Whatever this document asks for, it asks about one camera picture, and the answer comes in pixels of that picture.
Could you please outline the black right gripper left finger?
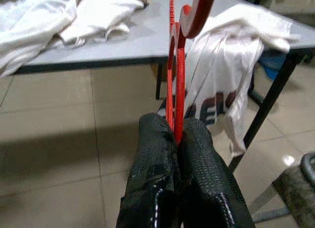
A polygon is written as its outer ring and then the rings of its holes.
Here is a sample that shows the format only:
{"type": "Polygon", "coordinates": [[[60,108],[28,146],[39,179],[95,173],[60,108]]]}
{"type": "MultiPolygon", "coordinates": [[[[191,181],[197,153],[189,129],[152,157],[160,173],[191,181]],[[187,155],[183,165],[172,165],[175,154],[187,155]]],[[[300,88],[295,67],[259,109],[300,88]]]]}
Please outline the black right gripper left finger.
{"type": "Polygon", "coordinates": [[[157,113],[141,116],[137,149],[116,226],[175,227],[179,182],[177,144],[169,124],[157,113]]]}

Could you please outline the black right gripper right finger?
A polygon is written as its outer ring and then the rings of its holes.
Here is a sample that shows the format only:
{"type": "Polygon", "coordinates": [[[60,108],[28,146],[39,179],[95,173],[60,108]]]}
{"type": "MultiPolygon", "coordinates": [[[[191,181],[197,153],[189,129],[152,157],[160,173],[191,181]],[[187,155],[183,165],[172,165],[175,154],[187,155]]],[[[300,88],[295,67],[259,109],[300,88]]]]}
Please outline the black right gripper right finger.
{"type": "Polygon", "coordinates": [[[184,120],[178,148],[181,216],[186,228],[253,228],[235,177],[216,152],[210,131],[198,119],[184,120]]]}

